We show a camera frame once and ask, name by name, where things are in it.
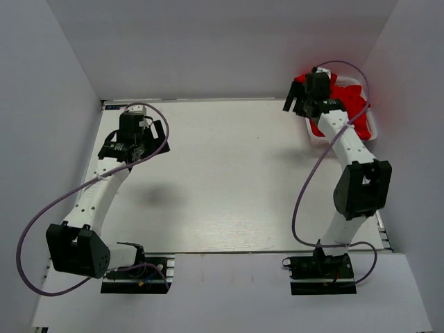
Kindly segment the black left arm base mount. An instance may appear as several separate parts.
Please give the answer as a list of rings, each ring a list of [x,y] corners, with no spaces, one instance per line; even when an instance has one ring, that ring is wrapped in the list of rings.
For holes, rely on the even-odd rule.
[[[110,271],[102,279],[102,294],[166,295],[173,282],[175,255],[146,255],[141,266],[130,271]]]

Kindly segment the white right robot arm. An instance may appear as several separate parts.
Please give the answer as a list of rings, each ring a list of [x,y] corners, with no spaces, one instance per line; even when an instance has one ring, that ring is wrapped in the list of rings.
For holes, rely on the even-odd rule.
[[[344,263],[359,228],[386,204],[392,166],[365,146],[353,122],[366,115],[361,86],[337,87],[336,75],[317,67],[295,78],[285,111],[310,120],[324,135],[342,174],[334,188],[335,213],[326,233],[314,244],[308,263],[323,277]]]

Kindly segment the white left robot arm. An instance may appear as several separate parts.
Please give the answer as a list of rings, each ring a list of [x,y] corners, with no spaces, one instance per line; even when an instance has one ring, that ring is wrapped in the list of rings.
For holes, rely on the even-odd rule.
[[[136,163],[169,151],[160,120],[146,113],[146,106],[132,105],[119,116],[119,127],[106,138],[99,151],[92,183],[60,224],[46,230],[54,269],[88,278],[101,278],[122,268],[133,277],[146,270],[139,244],[107,244],[101,231],[117,192]]]

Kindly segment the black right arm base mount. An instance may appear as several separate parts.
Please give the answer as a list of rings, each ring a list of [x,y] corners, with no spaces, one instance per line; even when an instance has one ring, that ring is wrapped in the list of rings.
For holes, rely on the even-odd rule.
[[[337,259],[310,256],[285,257],[292,296],[352,295],[357,293],[350,256]]]

